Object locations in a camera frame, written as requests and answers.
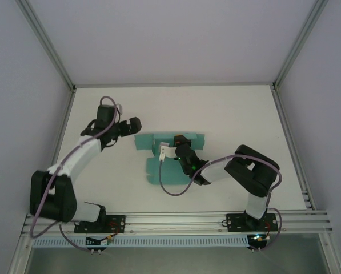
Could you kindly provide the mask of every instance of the white table surface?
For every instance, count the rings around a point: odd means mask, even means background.
[[[122,120],[137,116],[146,132],[189,131],[205,134],[201,159],[233,154],[240,144],[275,160],[283,175],[270,206],[306,209],[269,86],[131,87],[77,89],[59,159],[77,143],[96,117],[99,100],[109,95],[123,106]],[[134,137],[120,138],[83,170],[74,184],[78,200],[98,203],[107,212],[242,211],[247,191],[233,178],[209,186],[193,184],[182,196],[165,194],[146,179],[151,150],[136,150]],[[166,186],[171,192],[185,188]]]

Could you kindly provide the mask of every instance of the cable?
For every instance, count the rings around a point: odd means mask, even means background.
[[[114,234],[110,235],[111,237],[114,237],[115,235],[117,235],[119,233],[118,224],[116,224],[115,222],[111,221],[110,223],[108,223],[108,225],[110,225],[112,228],[116,227],[116,230],[115,230]]]
[[[66,235],[65,235],[65,234],[63,233],[63,231],[62,231],[61,225],[60,225],[59,227],[60,227],[60,233],[61,233],[62,237],[64,237],[65,240],[66,240],[69,244],[71,244],[73,247],[75,247],[76,249],[81,250],[81,251],[85,251],[85,252],[88,252],[88,253],[92,253],[92,254],[93,254],[93,253],[99,253],[98,251],[90,251],[90,250],[87,249],[87,248],[78,246],[78,245],[75,244],[73,241],[71,241],[68,237],[66,237]]]
[[[119,112],[118,109],[117,109],[117,113],[118,113],[118,121],[117,121],[117,123],[119,123],[121,121],[121,113]]]
[[[41,233],[37,234],[37,235],[33,235],[33,232],[34,232],[34,227],[37,223],[37,220],[38,220],[38,217],[39,217],[39,214],[41,213],[41,210],[42,210],[42,207],[43,207],[43,204],[45,203],[45,200],[47,198],[47,195],[49,194],[49,190],[50,190],[50,187],[53,183],[53,181],[55,180],[56,176],[58,175],[58,172],[60,171],[60,169],[63,167],[63,165],[67,162],[67,160],[79,149],[81,148],[83,145],[85,145],[86,143],[102,136],[104,133],[106,133],[112,126],[113,124],[115,123],[115,118],[117,117],[117,113],[118,113],[118,109],[117,109],[117,106],[116,106],[116,103],[115,101],[109,97],[109,96],[103,96],[101,98],[101,101],[100,101],[100,105],[102,105],[102,102],[104,99],[109,99],[111,100],[114,108],[115,108],[115,111],[114,111],[114,115],[113,115],[113,118],[112,118],[112,121],[110,122],[110,124],[104,129],[102,130],[101,132],[95,134],[94,136],[82,141],[80,144],[78,144],[76,147],[73,148],[73,150],[71,150],[63,159],[62,161],[60,162],[60,165],[57,167],[57,169],[55,170],[55,172],[53,173],[53,175],[51,176],[48,184],[47,184],[47,187],[45,189],[45,192],[43,193],[43,196],[42,196],[42,199],[41,199],[41,202],[39,203],[39,206],[37,208],[37,211],[34,215],[34,218],[33,218],[33,221],[32,221],[32,224],[31,224],[31,227],[30,227],[30,230],[29,230],[29,235],[31,238],[33,239],[36,239],[38,237],[40,237],[41,235],[43,235],[45,232],[47,232],[52,226],[54,226],[55,224],[57,224],[57,221],[55,221],[54,223],[50,224],[47,228],[45,228],[45,230],[43,230]]]
[[[268,233],[267,233],[267,237],[269,236],[269,233],[271,232],[271,225],[266,221],[266,226],[268,228]]]
[[[96,119],[92,120],[87,126],[86,128],[91,128],[91,126],[95,123]]]
[[[222,225],[223,227],[227,227],[227,224],[226,224],[226,225],[223,224],[224,222],[227,222],[227,220],[222,221],[222,222],[221,222],[221,225]]]
[[[262,251],[262,250],[263,250],[263,251],[265,251],[265,250],[267,250],[268,248],[270,248],[272,245],[275,244],[277,238],[278,238],[279,235],[280,235],[280,232],[282,231],[282,215],[280,214],[279,210],[276,209],[276,208],[274,208],[274,207],[270,207],[270,208],[268,208],[268,210],[274,210],[274,211],[277,212],[277,214],[278,214],[278,217],[279,217],[279,227],[278,227],[277,234],[275,235],[273,241],[271,241],[271,242],[270,242],[266,247],[264,247],[264,248],[257,249],[256,247],[253,247],[253,246],[250,245],[250,247],[251,247],[252,249],[254,249],[254,250],[259,250],[259,251]]]
[[[117,144],[117,141],[118,141],[118,139],[117,139],[117,140],[114,140],[114,143],[113,143],[113,144],[108,144],[108,145],[106,145],[105,147],[112,147],[112,146],[114,146],[115,144]]]
[[[159,165],[159,183],[160,183],[160,186],[162,188],[162,190],[164,190],[164,192],[170,196],[181,196],[183,195],[184,193],[187,192],[187,190],[190,188],[190,186],[192,185],[195,177],[197,176],[197,174],[199,174],[202,170],[204,170],[205,168],[209,167],[210,165],[212,164],[216,164],[216,163],[219,163],[219,162],[222,162],[224,160],[229,160],[229,159],[232,159],[232,158],[244,158],[244,159],[250,159],[250,160],[254,160],[254,161],[257,161],[259,163],[262,163],[262,164],[265,164],[266,166],[272,168],[277,174],[278,174],[278,182],[272,186],[270,189],[269,189],[269,193],[268,193],[268,199],[267,199],[267,203],[266,203],[266,206],[268,207],[269,205],[269,202],[270,202],[270,198],[271,198],[271,193],[272,191],[281,184],[282,182],[282,174],[280,173],[280,171],[275,167],[273,166],[271,163],[267,162],[267,161],[264,161],[262,159],[259,159],[257,157],[253,157],[253,156],[249,156],[249,155],[242,155],[242,154],[233,154],[233,155],[229,155],[227,157],[223,157],[223,158],[220,158],[220,159],[217,159],[217,160],[213,160],[211,162],[208,162],[207,164],[205,164],[203,167],[201,167],[199,170],[197,170],[195,172],[195,174],[193,174],[193,177],[192,179],[190,180],[189,184],[187,185],[187,187],[180,193],[171,193],[171,192],[168,192],[168,190],[165,189],[162,181],[161,181],[161,167],[162,167],[162,164],[163,164],[163,161],[161,160],[160,161],[160,165]]]

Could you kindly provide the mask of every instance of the black mounting plate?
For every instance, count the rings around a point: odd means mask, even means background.
[[[125,225],[126,225],[126,215],[106,215],[105,220],[106,225],[102,229],[91,229],[90,227],[86,228],[82,225],[75,225],[74,233],[77,234],[87,234],[87,233],[106,233],[106,234],[115,234],[115,233],[124,233]]]
[[[260,225],[256,229],[251,229],[245,224],[244,213],[232,213],[226,214],[226,224],[228,232],[252,232],[252,231],[268,231],[268,223],[270,225],[270,231],[278,231],[278,225],[274,213],[266,213],[260,219]]]

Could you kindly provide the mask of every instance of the gray wall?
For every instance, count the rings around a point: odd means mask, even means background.
[[[17,4],[0,1],[0,273],[28,210],[30,176],[52,157],[68,95]]]
[[[76,85],[272,82],[315,0],[31,0]]]
[[[280,93],[312,193],[341,247],[341,0],[329,1]]]

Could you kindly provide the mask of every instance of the purple cable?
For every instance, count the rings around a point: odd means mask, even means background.
[[[66,235],[65,235],[65,234],[63,233],[63,231],[62,231],[61,225],[59,226],[59,228],[60,228],[60,232],[61,232],[62,237],[64,237],[65,240],[66,240],[69,244],[71,244],[73,247],[77,248],[78,250],[85,251],[85,252],[88,252],[88,253],[92,253],[89,249],[78,246],[77,244],[75,244],[74,242],[72,242],[68,237],[66,237]]]
[[[229,159],[232,159],[232,158],[244,158],[244,159],[250,159],[250,160],[254,160],[254,161],[257,161],[259,163],[262,163],[262,164],[265,164],[266,166],[272,168],[277,174],[278,174],[278,182],[272,186],[270,189],[269,189],[269,194],[268,194],[268,199],[267,199],[267,207],[269,205],[269,202],[270,202],[270,198],[271,198],[271,193],[272,191],[281,184],[282,182],[282,174],[280,173],[280,171],[275,167],[273,166],[271,163],[267,162],[267,161],[264,161],[262,159],[259,159],[257,157],[253,157],[253,156],[248,156],[248,155],[242,155],[242,154],[233,154],[233,155],[229,155],[227,157],[223,157],[223,158],[220,158],[220,159],[217,159],[217,160],[213,160],[211,162],[208,162],[207,164],[205,164],[203,167],[201,167],[199,170],[196,171],[196,173],[193,175],[192,179],[190,180],[189,184],[187,185],[187,187],[180,193],[171,193],[171,192],[168,192],[168,190],[166,190],[164,188],[164,185],[161,181],[161,167],[162,167],[162,164],[163,164],[163,161],[160,161],[160,165],[159,165],[159,182],[160,182],[160,186],[162,188],[162,190],[164,190],[164,192],[170,196],[181,196],[183,195],[184,193],[186,193],[186,191],[191,187],[195,177],[197,176],[197,174],[199,174],[202,170],[204,170],[205,168],[209,167],[210,165],[212,164],[216,164],[216,163],[219,163],[219,162],[222,162],[224,160],[229,160]]]
[[[268,208],[268,210],[274,210],[275,212],[277,212],[278,217],[279,217],[279,228],[278,228],[277,234],[275,235],[274,240],[269,245],[267,245],[266,247],[262,248],[262,250],[266,250],[266,249],[270,248],[275,243],[276,239],[279,237],[280,232],[282,230],[282,216],[281,216],[279,210],[274,208],[274,207],[270,207],[270,208]]]
[[[54,179],[56,178],[58,172],[60,171],[60,169],[62,168],[62,166],[67,162],[67,160],[79,149],[81,148],[83,145],[85,145],[86,143],[90,142],[91,140],[93,139],[96,139],[97,137],[100,137],[101,135],[103,135],[105,132],[107,132],[112,126],[113,124],[115,123],[115,118],[117,117],[117,106],[116,106],[116,103],[115,101],[109,97],[109,96],[103,96],[101,98],[101,101],[100,101],[100,104],[102,105],[102,102],[104,99],[109,99],[112,101],[112,104],[115,108],[115,111],[114,111],[114,115],[113,115],[113,119],[111,121],[111,123],[104,129],[102,130],[101,132],[97,133],[96,135],[82,141],[80,144],[78,144],[76,147],[73,148],[73,150],[71,150],[63,159],[62,161],[60,162],[60,165],[57,167],[57,169],[55,170],[55,172],[53,173],[52,177],[50,178],[48,184],[47,184],[47,187],[45,189],[45,192],[43,193],[43,196],[42,196],[42,199],[41,199],[41,202],[37,208],[37,211],[34,215],[34,218],[33,218],[33,221],[32,221],[32,224],[31,224],[31,228],[29,230],[29,235],[31,236],[31,238],[33,239],[36,239],[40,236],[42,236],[44,233],[46,233],[52,226],[54,226],[55,224],[57,224],[58,222],[55,221],[54,223],[50,224],[47,228],[45,228],[42,232],[40,232],[39,234],[37,235],[33,235],[33,232],[34,232],[34,227],[37,223],[37,220],[38,220],[38,217],[39,217],[39,214],[41,213],[41,210],[42,210],[42,207],[43,207],[43,204],[45,203],[45,200],[47,198],[47,195],[49,194],[49,190],[50,190],[50,187],[54,181]]]

